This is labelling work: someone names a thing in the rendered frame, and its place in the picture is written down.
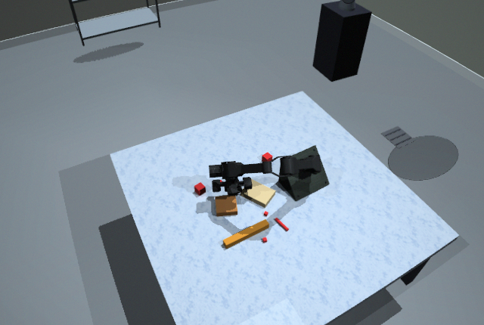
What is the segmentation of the red cylinder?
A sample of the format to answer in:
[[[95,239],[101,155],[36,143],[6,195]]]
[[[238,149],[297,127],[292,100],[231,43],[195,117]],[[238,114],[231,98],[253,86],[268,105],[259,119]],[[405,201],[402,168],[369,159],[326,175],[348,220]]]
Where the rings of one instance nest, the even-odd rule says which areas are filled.
[[[275,219],[279,224],[280,226],[285,230],[285,231],[289,231],[289,229],[282,223],[282,221],[280,221],[278,218]]]

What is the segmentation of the orange long rectangular bar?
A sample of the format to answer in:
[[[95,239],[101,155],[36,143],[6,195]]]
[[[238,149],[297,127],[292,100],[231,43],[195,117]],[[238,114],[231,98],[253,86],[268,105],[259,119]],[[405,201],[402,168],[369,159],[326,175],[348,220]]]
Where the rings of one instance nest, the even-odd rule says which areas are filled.
[[[223,240],[223,244],[225,246],[225,248],[229,248],[241,241],[245,241],[247,240],[248,238],[266,230],[269,228],[269,223],[268,221],[265,219],[239,233],[236,233],[226,239]]]

